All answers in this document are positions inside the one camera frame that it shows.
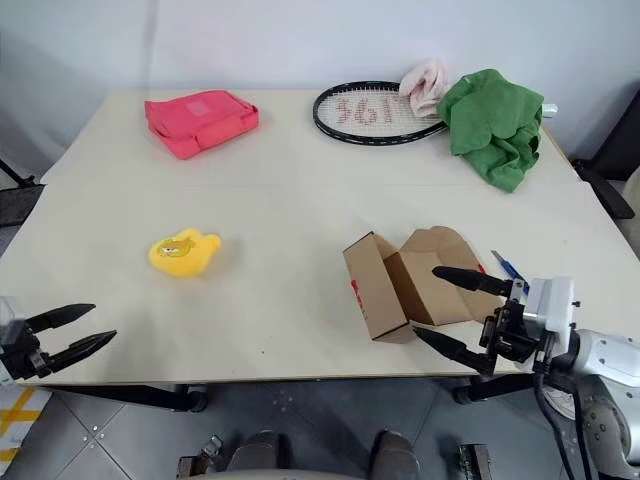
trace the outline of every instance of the white wall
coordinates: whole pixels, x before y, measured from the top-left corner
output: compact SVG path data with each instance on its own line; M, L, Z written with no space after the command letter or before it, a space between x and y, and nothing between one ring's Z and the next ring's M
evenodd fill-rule
M558 103L589 157L638 87L637 0L0 0L0 154L42 173L111 87L317 87L429 56Z

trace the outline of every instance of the blue pen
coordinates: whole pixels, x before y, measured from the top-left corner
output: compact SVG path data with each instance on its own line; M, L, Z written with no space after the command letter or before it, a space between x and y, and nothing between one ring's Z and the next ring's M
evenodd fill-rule
M502 268L504 268L504 271L507 272L507 275L509 275L512 279L516 279L517 278L517 279L522 280L524 282L524 287L523 287L522 291L525 293L525 295L528 295L529 294L529 284L524 279L524 277L522 275L520 275L515 268L513 268L513 265L511 265L504 258L502 258L502 256L498 252L496 252L495 250L491 250L491 253L493 253L493 256L498 259L498 262L500 262L500 265L502 265Z

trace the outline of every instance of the tabletop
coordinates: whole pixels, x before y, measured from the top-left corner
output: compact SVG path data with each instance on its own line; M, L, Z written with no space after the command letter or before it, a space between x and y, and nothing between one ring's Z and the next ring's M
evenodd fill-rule
M261 127L178 161L144 128L142 94L116 92L45 176L38 205L0 258L0 291L29 315L97 305L40 334L49 352L99 331L118 335L33 381L467 374L417 339L371 341L342 257L370 230L402 244L433 225L460 232L493 275L504 273L491 249L528 279L572 276L580 328L640 338L640 305L630 300L640 264L546 134L540 161L506 194L449 155L446 133L403 146L346 145L313 126L318 92L236 93L261 108ZM154 270L149 246L185 227L222 238L207 271L175 279ZM479 323L442 331L479 348Z

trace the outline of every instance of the pink bag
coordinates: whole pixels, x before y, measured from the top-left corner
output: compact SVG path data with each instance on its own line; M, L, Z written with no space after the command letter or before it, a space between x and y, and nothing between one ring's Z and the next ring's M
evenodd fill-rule
M258 126L258 109L229 92L211 90L168 102L144 102L149 130L186 160Z

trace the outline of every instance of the racket strings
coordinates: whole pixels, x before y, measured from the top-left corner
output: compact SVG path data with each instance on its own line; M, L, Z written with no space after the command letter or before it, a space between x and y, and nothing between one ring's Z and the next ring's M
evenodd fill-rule
M407 97L385 87L336 92L320 103L318 118L334 130L364 137L409 135L440 122L437 115L416 117Z

